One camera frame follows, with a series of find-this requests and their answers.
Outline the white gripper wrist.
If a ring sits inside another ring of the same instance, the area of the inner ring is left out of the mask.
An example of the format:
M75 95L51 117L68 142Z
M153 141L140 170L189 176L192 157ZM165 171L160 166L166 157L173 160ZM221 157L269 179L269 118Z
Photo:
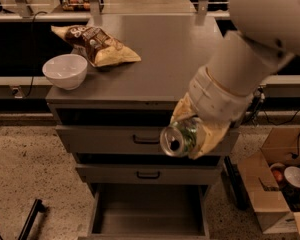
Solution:
M238 96L224 90L210 76L206 66L198 69L189 83L188 93L181 98L170 122L196 118L196 144L188 155L198 159L212 151L226 135L230 123L238 120L248 108L252 95Z

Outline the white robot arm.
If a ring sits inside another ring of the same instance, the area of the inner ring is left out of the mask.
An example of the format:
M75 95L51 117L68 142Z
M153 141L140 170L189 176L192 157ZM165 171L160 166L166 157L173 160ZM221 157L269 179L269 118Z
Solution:
M162 130L173 157L197 159L212 151L242 117L268 76L300 56L300 0L228 0L236 27L189 83Z

